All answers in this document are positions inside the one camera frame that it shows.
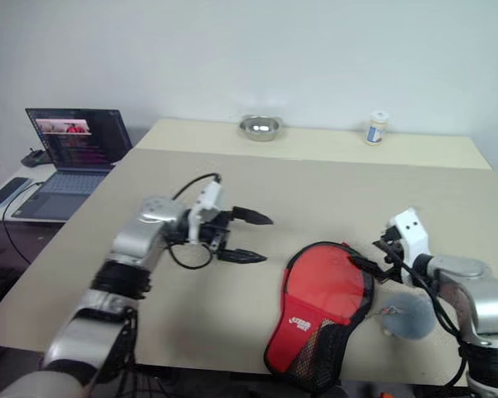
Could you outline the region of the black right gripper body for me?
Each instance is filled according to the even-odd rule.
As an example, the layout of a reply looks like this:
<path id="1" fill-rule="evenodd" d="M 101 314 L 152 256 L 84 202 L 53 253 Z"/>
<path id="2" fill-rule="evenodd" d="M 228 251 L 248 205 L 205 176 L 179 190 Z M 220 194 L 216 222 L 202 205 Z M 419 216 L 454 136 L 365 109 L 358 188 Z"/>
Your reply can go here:
<path id="1" fill-rule="evenodd" d="M 401 244 L 402 237 L 398 228 L 396 226 L 389 227 L 380 239 L 384 239 L 388 242 L 393 249 L 392 251 L 384 251 L 384 261 L 386 264 L 391 265 L 391 267 L 385 271 L 386 276 L 384 278 L 404 284 L 402 276 L 403 246 Z"/>

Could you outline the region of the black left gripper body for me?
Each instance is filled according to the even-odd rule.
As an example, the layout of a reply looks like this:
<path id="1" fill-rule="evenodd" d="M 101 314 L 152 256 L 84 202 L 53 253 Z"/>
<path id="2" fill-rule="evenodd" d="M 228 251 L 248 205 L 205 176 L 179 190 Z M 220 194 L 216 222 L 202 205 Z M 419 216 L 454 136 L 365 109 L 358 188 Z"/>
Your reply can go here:
<path id="1" fill-rule="evenodd" d="M 232 221 L 231 211 L 220 211 L 211 221 L 200 225 L 199 241 L 205 244 L 218 260 L 226 260 L 225 250 L 230 234 L 228 228 Z"/>

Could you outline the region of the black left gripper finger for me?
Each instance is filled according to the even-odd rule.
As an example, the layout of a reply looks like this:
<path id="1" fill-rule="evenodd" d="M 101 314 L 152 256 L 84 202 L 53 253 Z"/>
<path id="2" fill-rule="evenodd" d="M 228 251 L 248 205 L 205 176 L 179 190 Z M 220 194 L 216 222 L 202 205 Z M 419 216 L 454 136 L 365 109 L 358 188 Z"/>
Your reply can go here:
<path id="1" fill-rule="evenodd" d="M 234 264 L 255 264 L 266 261 L 264 255 L 257 254 L 256 252 L 243 249 L 235 250 L 219 250 L 218 259 L 221 261 L 234 263 Z"/>
<path id="2" fill-rule="evenodd" d="M 234 206 L 231 209 L 231 219 L 232 220 L 242 220 L 248 224 L 253 225 L 272 225 L 273 220 L 268 216 L 261 214 L 258 211 L 254 211 L 252 209 Z"/>

